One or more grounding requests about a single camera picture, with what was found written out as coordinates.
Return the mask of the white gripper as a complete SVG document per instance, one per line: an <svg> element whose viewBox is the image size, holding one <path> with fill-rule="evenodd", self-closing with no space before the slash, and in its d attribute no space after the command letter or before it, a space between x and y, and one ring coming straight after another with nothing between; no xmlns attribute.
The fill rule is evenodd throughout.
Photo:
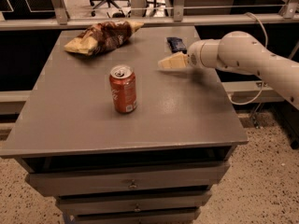
<svg viewBox="0 0 299 224"><path fill-rule="evenodd" d="M196 41L188 47L187 55L181 51L176 52L160 60L158 66L161 69L180 69L186 68L188 64L194 68L220 68L219 44L220 41L215 39Z"/></svg>

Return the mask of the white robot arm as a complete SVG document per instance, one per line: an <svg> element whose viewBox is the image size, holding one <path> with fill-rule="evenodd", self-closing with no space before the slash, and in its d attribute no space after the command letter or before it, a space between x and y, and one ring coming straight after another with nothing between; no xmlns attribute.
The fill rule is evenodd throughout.
<svg viewBox="0 0 299 224"><path fill-rule="evenodd" d="M163 71L188 66L254 75L299 109L299 63L276 55L248 33L235 31L222 39L199 40L188 47L186 54L176 52L158 62Z"/></svg>

